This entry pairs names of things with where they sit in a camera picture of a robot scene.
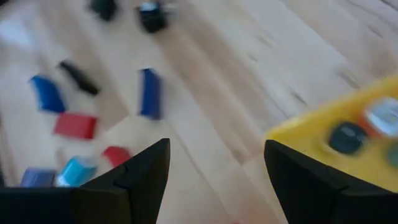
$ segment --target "dark blue block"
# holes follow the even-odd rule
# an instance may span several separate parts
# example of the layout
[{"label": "dark blue block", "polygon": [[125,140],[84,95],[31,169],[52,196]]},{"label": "dark blue block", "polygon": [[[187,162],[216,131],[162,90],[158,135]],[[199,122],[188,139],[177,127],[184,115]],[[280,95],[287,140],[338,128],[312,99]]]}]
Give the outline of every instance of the dark blue block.
[{"label": "dark blue block", "polygon": [[150,119],[158,120],[161,116],[160,111],[160,78],[153,69],[147,68],[142,71],[142,104],[141,115]]},{"label": "dark blue block", "polygon": [[55,170],[28,168],[21,181],[21,187],[52,187]]},{"label": "dark blue block", "polygon": [[60,92],[50,78],[44,75],[35,75],[30,81],[35,88],[40,109],[55,113],[66,111]]}]

